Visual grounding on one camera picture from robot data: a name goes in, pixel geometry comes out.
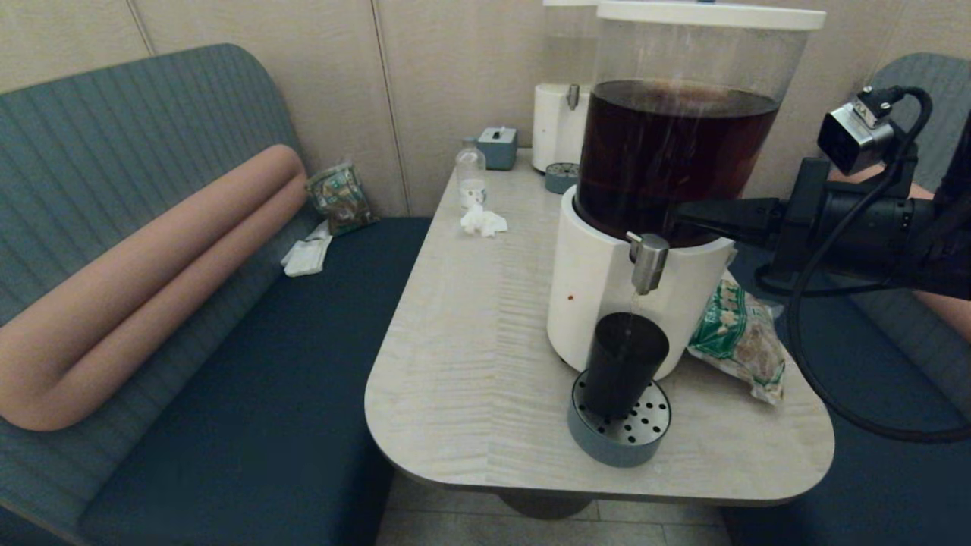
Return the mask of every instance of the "table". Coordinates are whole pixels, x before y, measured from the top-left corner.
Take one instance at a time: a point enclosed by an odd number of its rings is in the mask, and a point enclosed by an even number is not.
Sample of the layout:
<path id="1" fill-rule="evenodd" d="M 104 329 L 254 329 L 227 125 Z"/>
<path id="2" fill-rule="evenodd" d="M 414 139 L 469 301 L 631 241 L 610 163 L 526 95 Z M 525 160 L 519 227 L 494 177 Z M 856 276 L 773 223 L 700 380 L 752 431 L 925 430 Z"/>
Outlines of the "table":
<path id="1" fill-rule="evenodd" d="M 560 196 L 528 150 L 487 174 L 486 208 L 509 231 L 465 234 L 452 174 L 368 380 L 368 427 L 392 463 L 501 495 L 717 505 L 782 503 L 822 479 L 832 423 L 795 366 L 772 407 L 685 357 L 659 382 L 673 420 L 653 459 L 613 468 L 584 453 L 566 425 L 577 372 L 546 333 Z"/>

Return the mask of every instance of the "black cable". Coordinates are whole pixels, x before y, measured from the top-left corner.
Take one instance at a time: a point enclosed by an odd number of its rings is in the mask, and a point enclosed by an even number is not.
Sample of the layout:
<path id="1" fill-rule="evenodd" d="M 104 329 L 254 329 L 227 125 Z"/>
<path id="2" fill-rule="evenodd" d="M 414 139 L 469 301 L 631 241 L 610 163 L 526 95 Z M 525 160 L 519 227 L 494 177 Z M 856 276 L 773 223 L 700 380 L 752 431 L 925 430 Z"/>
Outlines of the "black cable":
<path id="1" fill-rule="evenodd" d="M 802 371 L 803 376 L 806 378 L 806 382 L 813 389 L 813 391 L 816 392 L 820 399 L 822 399 L 827 406 L 832 408 L 832 410 L 843 419 L 846 419 L 850 423 L 864 430 L 894 440 L 917 443 L 956 442 L 971 438 L 971 426 L 925 432 L 923 430 L 885 427 L 879 423 L 857 415 L 854 411 L 850 410 L 834 399 L 829 392 L 826 391 L 826 389 L 817 379 L 816 374 L 813 373 L 812 368 L 807 363 L 806 355 L 802 348 L 802 334 L 799 329 L 799 311 L 802 304 L 802 298 L 806 293 L 806 287 L 809 286 L 809 280 L 813 273 L 816 272 L 820 262 L 833 244 L 837 241 L 837 239 L 839 239 L 843 231 L 845 231 L 850 224 L 859 218 L 859 216 L 866 211 L 870 205 L 879 199 L 887 191 L 887 189 L 893 185 L 897 171 L 899 171 L 903 163 L 906 161 L 915 160 L 915 158 L 908 156 L 908 151 L 911 145 L 914 143 L 914 140 L 927 124 L 927 120 L 930 119 L 930 114 L 933 111 L 933 101 L 931 101 L 930 95 L 919 87 L 899 87 L 898 90 L 901 94 L 909 94 L 917 98 L 921 103 L 921 113 L 918 115 L 917 121 L 914 122 L 914 125 L 904 137 L 901 147 L 897 150 L 896 158 L 890 165 L 884 179 L 853 205 L 847 215 L 836 224 L 836 227 L 832 230 L 832 232 L 830 232 L 822 244 L 813 252 L 813 255 L 809 258 L 809 262 L 807 263 L 805 269 L 799 273 L 799 276 L 795 281 L 795 285 L 792 287 L 792 295 L 789 298 L 789 309 L 787 313 L 789 343 L 792 351 L 792 358 L 795 360 L 799 370 Z"/>
<path id="2" fill-rule="evenodd" d="M 762 291 L 771 293 L 774 295 L 783 295 L 786 297 L 792 296 L 792 290 L 786 289 L 773 285 L 766 281 L 765 279 L 769 275 L 769 271 L 772 270 L 772 264 L 766 263 L 758 269 L 755 270 L 755 285 L 758 286 Z M 806 290 L 802 292 L 802 297 L 830 297 L 837 295 L 851 295 L 855 293 L 867 293 L 878 290 L 890 290 L 893 287 L 888 287 L 887 285 L 881 284 L 871 284 L 862 285 L 859 287 L 846 287 L 843 289 L 830 289 L 830 290 Z"/>

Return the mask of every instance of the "small glass bottle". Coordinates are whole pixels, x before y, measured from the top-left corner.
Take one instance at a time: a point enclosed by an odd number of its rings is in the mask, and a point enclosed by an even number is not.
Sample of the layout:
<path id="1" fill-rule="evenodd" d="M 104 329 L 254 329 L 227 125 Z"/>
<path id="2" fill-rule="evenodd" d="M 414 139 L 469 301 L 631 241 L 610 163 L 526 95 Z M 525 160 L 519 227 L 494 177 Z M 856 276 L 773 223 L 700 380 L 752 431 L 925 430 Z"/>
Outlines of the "small glass bottle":
<path id="1" fill-rule="evenodd" d="M 476 146 L 476 137 L 462 139 L 462 150 L 455 156 L 458 203 L 462 211 L 472 205 L 486 204 L 486 155 Z"/>

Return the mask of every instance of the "plastic snack bag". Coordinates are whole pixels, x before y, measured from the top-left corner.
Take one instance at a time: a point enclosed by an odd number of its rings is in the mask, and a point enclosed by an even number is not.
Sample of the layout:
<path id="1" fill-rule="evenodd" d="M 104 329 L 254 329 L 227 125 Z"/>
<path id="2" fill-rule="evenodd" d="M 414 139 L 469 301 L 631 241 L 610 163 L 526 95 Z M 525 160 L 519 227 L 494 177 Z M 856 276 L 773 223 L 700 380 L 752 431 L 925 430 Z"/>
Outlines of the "plastic snack bag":
<path id="1" fill-rule="evenodd" d="M 769 308 L 726 277 L 708 301 L 687 351 L 751 385 L 752 396 L 776 405 L 783 399 L 791 356 L 776 335 Z"/>
<path id="2" fill-rule="evenodd" d="M 307 192 L 314 208 L 327 216 L 330 233 L 335 237 L 378 221 L 350 161 L 314 175 L 307 181 Z"/>

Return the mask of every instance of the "tissue box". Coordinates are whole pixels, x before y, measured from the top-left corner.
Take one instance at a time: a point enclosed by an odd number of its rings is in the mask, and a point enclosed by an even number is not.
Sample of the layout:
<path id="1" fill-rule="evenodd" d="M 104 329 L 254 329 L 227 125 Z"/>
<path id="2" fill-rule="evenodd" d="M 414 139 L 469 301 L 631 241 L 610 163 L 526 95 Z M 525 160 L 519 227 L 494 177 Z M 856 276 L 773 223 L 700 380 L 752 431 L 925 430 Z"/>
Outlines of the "tissue box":
<path id="1" fill-rule="evenodd" d="M 485 168 L 508 171 L 516 164 L 519 134 L 509 127 L 488 127 L 479 137 L 479 150 L 485 154 Z"/>

